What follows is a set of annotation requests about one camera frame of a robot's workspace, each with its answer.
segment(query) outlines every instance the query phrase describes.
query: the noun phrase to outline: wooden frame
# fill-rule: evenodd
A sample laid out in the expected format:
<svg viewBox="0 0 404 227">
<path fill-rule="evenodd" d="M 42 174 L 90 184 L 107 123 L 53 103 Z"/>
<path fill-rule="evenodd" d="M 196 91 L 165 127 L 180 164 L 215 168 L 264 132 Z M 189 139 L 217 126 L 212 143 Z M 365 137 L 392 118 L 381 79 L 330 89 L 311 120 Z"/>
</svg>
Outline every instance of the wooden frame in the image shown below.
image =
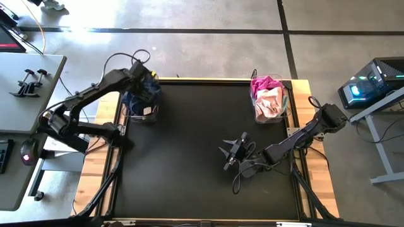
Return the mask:
<svg viewBox="0 0 404 227">
<path fill-rule="evenodd" d="M 162 81 L 184 81 L 184 80 L 200 80 L 200 81 L 249 81 L 250 79 L 211 79 L 211 78 L 160 78 Z M 315 113 L 314 107 L 307 101 L 308 96 L 311 95 L 309 83 L 307 80 L 291 80 L 292 88 L 294 90 L 294 103 L 297 112 L 297 120 L 300 125 L 304 125 L 310 120 Z M 104 122 L 111 122 L 116 117 L 116 110 L 118 104 L 118 93 L 109 93 L 100 99 L 100 105 L 98 106 L 97 118 L 95 123 L 103 124 Z M 121 117 L 119 123 L 123 124 L 123 118 Z M 291 124 L 296 124 L 293 121 L 291 115 L 288 116 L 288 120 Z M 315 149 L 324 152 L 324 148 L 321 142 L 315 141 L 312 144 Z M 81 211 L 86 206 L 87 202 L 91 200 L 95 192 L 100 187 L 102 181 L 102 174 L 104 172 L 105 161 L 107 160 L 108 148 L 100 149 L 92 154 L 89 154 L 85 159 L 85 164 L 83 165 L 83 171 L 80 177 L 80 182 L 76 194 L 76 199 L 74 202 L 74 207 L 77 211 Z M 114 165 L 118 154 L 118 150 L 113 150 L 111 165 Z M 338 216 L 338 209 L 336 207 L 335 196 L 333 193 L 333 188 L 330 179 L 330 173 L 326 161 L 320 155 L 316 153 L 309 152 L 306 156 L 307 166 L 309 170 L 309 176 L 311 181 L 311 186 L 313 191 L 317 194 L 321 202 L 327 207 L 329 212 L 334 216 Z M 101 215 L 107 214 L 107 209 L 110 201 L 110 195 L 112 191 L 112 184 L 109 186 L 107 192 L 105 193 L 105 198 L 102 204 L 102 209 L 100 210 Z M 302 195 L 303 210 L 309 216 L 309 201 L 307 199 L 306 193 L 300 187 L 300 193 Z M 160 221 L 178 221 L 178 219 L 153 219 Z"/>
</svg>

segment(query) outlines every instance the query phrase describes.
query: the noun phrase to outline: floor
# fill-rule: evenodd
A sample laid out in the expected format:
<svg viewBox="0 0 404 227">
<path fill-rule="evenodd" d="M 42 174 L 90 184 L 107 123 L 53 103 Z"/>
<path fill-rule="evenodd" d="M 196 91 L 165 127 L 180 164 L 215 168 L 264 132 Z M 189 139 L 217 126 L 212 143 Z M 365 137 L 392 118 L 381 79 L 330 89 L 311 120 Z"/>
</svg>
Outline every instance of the floor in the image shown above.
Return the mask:
<svg viewBox="0 0 404 227">
<path fill-rule="evenodd" d="M 21 17 L 18 23 L 41 48 L 42 37 L 24 5 L 1 2 Z M 402 0 L 64 3 L 61 12 L 30 9 L 45 29 L 46 54 L 68 57 L 62 78 L 72 90 L 97 82 L 109 55 L 142 48 L 151 52 L 147 67 L 160 76 L 247 78 L 257 69 L 284 79 L 308 79 L 321 103 L 342 107 L 337 89 L 372 58 L 404 55 Z M 107 69 L 128 66 L 128 58 L 116 57 Z M 58 85 L 51 102 L 65 96 Z M 90 116 L 96 111 L 96 103 L 86 107 Z M 340 216 L 402 225 L 404 180 L 370 185 L 370 178 L 385 174 L 376 147 L 361 141 L 349 125 L 327 135 L 324 145 Z M 78 179 L 77 174 L 46 173 L 40 190 L 48 199 L 26 197 L 16 213 L 0 212 L 0 222 L 69 216 Z"/>
</svg>

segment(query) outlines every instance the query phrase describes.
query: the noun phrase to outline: clothing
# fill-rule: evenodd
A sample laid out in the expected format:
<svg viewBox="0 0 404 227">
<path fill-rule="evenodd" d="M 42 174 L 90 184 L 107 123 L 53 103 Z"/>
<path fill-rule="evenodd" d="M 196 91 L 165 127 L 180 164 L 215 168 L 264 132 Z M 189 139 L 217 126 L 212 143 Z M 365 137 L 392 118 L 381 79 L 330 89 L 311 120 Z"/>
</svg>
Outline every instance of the clothing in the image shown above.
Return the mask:
<svg viewBox="0 0 404 227">
<path fill-rule="evenodd" d="M 255 101 L 256 119 L 264 122 L 265 118 L 279 117 L 282 114 L 283 98 L 282 88 L 272 88 L 271 90 L 257 91 Z"/>
<path fill-rule="evenodd" d="M 251 94 L 254 98 L 257 98 L 257 92 L 260 90 L 270 90 L 272 88 L 283 88 L 283 84 L 280 81 L 272 79 L 270 76 L 264 78 L 257 78 L 251 80 Z"/>
<path fill-rule="evenodd" d="M 130 116 L 151 115 L 152 112 L 145 113 L 145 110 L 150 109 L 150 107 L 153 110 L 154 107 L 158 105 L 161 87 L 153 74 L 148 73 L 145 76 L 142 87 L 143 91 L 153 95 L 150 102 L 146 102 L 145 99 L 141 97 L 141 95 L 144 93 L 134 94 L 126 91 L 122 96 L 122 103 L 125 104 L 125 107 L 129 110 Z"/>
</svg>

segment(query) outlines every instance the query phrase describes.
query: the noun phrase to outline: black floor stripe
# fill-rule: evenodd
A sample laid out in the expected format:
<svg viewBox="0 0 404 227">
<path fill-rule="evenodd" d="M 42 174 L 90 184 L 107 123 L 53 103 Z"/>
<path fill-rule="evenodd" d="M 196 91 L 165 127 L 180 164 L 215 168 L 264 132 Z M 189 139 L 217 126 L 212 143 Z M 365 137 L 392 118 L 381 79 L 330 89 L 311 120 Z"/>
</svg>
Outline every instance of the black floor stripe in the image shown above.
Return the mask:
<svg viewBox="0 0 404 227">
<path fill-rule="evenodd" d="M 22 26 L 24 32 L 40 32 L 37 26 Z M 74 32 L 77 28 L 45 27 L 44 32 Z M 250 35 L 368 35 L 404 36 L 404 31 L 321 31 L 321 30 L 260 30 L 260 29 L 193 29 L 193 28 L 80 28 L 93 33 L 185 33 L 185 34 L 250 34 Z"/>
<path fill-rule="evenodd" d="M 40 32 L 38 27 L 20 27 L 24 32 Z M 42 28 L 44 32 L 74 32 L 75 28 Z M 258 29 L 182 29 L 182 28 L 83 28 L 81 32 L 94 33 L 185 33 L 185 34 L 265 34 L 280 35 L 281 30 Z"/>
<path fill-rule="evenodd" d="M 404 35 L 404 31 L 311 31 L 289 30 L 290 35 Z"/>
<path fill-rule="evenodd" d="M 277 0 L 277 2 L 278 2 L 278 9 L 279 9 L 280 23 L 282 25 L 283 39 L 285 41 L 286 56 L 287 56 L 288 64 L 289 64 L 290 77 L 292 79 L 298 79 L 296 65 L 295 65 L 295 59 L 293 58 L 292 44 L 290 43 L 290 37 L 289 37 L 289 33 L 288 33 L 288 24 L 286 22 L 285 9 L 283 8 L 282 0 Z"/>
</svg>

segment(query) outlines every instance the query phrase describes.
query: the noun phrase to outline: blue cloth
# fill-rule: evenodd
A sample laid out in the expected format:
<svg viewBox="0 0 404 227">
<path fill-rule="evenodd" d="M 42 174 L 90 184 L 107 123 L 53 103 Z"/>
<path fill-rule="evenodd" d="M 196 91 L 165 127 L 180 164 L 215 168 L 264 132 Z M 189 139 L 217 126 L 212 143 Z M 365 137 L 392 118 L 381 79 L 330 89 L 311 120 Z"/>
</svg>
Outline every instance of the blue cloth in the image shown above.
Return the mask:
<svg viewBox="0 0 404 227">
<path fill-rule="evenodd" d="M 161 87 L 151 73 L 148 73 L 145 76 L 143 84 L 140 87 L 142 88 L 141 92 L 136 94 L 131 93 L 130 91 L 125 91 L 122 96 L 122 103 L 125 104 L 125 107 L 129 110 L 128 114 L 130 116 L 143 116 L 143 110 L 145 108 L 151 107 L 151 109 L 153 109 L 156 105 L 158 105 L 158 100 L 161 95 Z M 149 95 L 153 95 L 153 98 L 149 102 L 145 101 L 141 95 L 142 91 Z"/>
</svg>

